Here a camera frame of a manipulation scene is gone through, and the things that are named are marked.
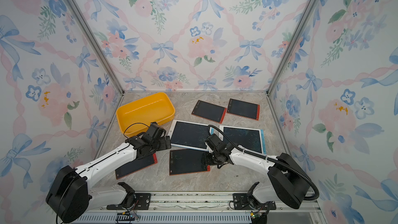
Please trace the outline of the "yellow plastic storage box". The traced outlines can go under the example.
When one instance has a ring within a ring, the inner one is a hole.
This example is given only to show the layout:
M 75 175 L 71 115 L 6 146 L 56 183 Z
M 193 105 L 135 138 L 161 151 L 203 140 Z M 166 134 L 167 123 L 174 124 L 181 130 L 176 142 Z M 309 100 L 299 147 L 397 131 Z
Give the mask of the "yellow plastic storage box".
M 172 121 L 175 113 L 166 93 L 158 92 L 120 106 L 116 116 L 121 133 L 130 138 L 147 131 L 152 122 L 163 125 Z

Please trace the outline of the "red writing tablet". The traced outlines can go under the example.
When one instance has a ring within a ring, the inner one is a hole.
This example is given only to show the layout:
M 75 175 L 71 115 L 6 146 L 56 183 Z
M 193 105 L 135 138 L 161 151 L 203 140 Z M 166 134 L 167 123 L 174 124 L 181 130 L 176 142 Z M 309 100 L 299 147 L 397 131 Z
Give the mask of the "red writing tablet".
M 223 106 L 198 100 L 191 114 L 216 123 L 222 123 L 226 112 L 227 109 Z
M 209 172 L 204 160 L 205 151 L 194 149 L 177 149 L 170 151 L 169 175 L 183 175 Z
M 253 120 L 259 120 L 260 105 L 236 99 L 230 99 L 228 103 L 227 113 Z
M 115 170 L 116 179 L 124 178 L 135 172 L 141 171 L 147 167 L 157 164 L 157 156 L 153 154 L 143 159 L 128 162 Z

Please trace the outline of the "white blue writing tablet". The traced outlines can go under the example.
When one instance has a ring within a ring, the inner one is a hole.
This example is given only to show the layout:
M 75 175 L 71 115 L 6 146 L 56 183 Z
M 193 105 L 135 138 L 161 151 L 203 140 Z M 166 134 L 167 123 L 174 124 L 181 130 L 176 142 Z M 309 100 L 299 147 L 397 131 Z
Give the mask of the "white blue writing tablet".
M 173 120 L 168 136 L 171 145 L 180 148 L 209 151 L 205 140 L 214 133 L 213 128 L 208 131 L 208 125 L 182 120 Z
M 235 144 L 266 154 L 264 132 L 261 129 L 221 125 L 220 130 Z

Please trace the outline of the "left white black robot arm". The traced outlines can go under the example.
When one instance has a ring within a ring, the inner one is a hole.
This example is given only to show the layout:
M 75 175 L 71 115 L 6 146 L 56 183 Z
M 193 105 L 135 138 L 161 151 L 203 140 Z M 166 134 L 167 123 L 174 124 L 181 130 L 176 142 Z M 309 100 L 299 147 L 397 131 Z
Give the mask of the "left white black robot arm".
M 124 182 L 102 188 L 95 185 L 129 162 L 168 149 L 171 149 L 171 139 L 166 130 L 152 122 L 146 132 L 127 138 L 109 153 L 75 168 L 63 167 L 46 196 L 46 203 L 56 214 L 56 223 L 72 223 L 86 211 L 107 205 L 119 205 L 130 211 L 139 202 L 130 185 Z

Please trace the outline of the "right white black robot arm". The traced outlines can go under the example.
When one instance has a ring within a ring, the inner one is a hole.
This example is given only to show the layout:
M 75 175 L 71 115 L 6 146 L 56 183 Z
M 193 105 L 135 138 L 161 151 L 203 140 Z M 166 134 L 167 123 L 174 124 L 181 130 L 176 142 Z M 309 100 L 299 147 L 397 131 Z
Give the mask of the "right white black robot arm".
M 268 156 L 231 142 L 226 136 L 221 140 L 216 134 L 205 140 L 210 149 L 203 156 L 208 166 L 218 169 L 226 164 L 242 166 L 265 175 L 268 184 L 255 182 L 246 193 L 243 206 L 260 210 L 270 202 L 282 201 L 290 208 L 300 208 L 303 201 L 319 198 L 319 190 L 310 177 L 288 154 Z

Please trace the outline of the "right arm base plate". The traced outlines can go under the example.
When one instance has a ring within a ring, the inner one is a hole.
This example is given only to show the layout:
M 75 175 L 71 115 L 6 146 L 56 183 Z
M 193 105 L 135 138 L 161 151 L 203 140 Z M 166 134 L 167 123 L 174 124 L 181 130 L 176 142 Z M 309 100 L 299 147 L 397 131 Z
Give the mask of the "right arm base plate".
M 275 202 L 260 203 L 253 196 L 248 196 L 247 193 L 234 193 L 232 195 L 233 208 L 235 210 L 251 210 L 259 211 L 262 210 L 276 210 Z

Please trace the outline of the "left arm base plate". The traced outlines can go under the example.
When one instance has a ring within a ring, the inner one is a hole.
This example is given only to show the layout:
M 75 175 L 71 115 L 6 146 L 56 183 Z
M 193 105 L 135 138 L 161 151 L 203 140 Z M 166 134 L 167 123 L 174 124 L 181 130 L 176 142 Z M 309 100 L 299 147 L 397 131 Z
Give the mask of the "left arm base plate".
M 121 204 L 108 205 L 107 210 L 148 210 L 151 194 L 138 193 L 127 195 Z

